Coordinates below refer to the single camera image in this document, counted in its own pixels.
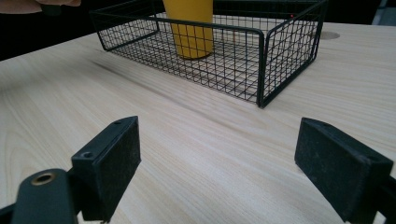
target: screw hole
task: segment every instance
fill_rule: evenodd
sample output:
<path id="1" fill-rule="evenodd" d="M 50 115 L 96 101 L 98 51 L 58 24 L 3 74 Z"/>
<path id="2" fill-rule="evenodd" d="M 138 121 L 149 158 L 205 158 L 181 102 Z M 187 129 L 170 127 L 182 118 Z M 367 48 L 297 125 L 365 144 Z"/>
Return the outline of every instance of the screw hole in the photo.
<path id="1" fill-rule="evenodd" d="M 55 173 L 45 173 L 34 178 L 32 180 L 32 185 L 34 186 L 45 185 L 51 182 L 54 178 L 55 178 Z"/>
<path id="2" fill-rule="evenodd" d="M 90 158 L 93 156 L 93 154 L 91 152 L 84 152 L 81 154 L 81 156 L 84 158 Z"/>

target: yellow cup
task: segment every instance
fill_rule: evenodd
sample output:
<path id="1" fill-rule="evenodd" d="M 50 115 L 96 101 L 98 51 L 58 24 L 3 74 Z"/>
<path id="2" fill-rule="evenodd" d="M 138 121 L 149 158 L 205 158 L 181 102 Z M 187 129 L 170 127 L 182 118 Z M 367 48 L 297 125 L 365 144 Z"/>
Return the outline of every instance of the yellow cup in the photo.
<path id="1" fill-rule="evenodd" d="M 163 0 L 169 19 L 212 22 L 213 0 Z M 172 23 L 177 54 L 185 59 L 198 59 L 213 50 L 211 28 Z"/>

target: dark background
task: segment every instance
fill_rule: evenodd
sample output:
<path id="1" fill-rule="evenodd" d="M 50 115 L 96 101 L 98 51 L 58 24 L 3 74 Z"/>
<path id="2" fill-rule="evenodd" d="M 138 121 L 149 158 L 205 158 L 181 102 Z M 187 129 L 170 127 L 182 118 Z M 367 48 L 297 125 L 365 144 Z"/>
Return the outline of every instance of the dark background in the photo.
<path id="1" fill-rule="evenodd" d="M 82 0 L 80 7 L 62 7 L 62 15 L 0 14 L 0 61 L 94 33 L 89 11 L 128 0 Z M 388 0 L 396 5 L 396 0 Z M 371 24 L 380 0 L 329 0 L 325 21 Z"/>

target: light wood tabletop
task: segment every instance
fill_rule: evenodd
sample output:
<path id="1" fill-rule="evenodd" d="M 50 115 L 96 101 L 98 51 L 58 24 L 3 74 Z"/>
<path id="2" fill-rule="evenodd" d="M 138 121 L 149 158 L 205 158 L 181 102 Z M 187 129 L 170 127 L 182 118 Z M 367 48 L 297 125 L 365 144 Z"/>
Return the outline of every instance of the light wood tabletop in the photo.
<path id="1" fill-rule="evenodd" d="M 69 170 L 110 122 L 138 116 L 142 162 L 112 223 L 343 223 L 294 162 L 300 121 L 396 161 L 396 27 L 323 31 L 340 37 L 322 39 L 264 109 L 105 52 L 97 35 L 0 62 L 0 206 L 27 176 Z"/>

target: wire basket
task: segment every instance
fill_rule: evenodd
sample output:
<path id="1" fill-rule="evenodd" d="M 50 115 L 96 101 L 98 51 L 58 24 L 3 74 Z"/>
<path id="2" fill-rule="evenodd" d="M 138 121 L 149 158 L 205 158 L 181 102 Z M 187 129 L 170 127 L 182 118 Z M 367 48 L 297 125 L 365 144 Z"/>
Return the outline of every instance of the wire basket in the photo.
<path id="1" fill-rule="evenodd" d="M 215 0 L 207 23 L 171 20 L 162 1 L 134 0 L 90 14 L 104 50 L 265 107 L 315 60 L 326 8 L 327 0 Z M 206 57 L 177 54 L 175 27 L 186 26 L 212 31 L 193 37 L 212 42 Z"/>

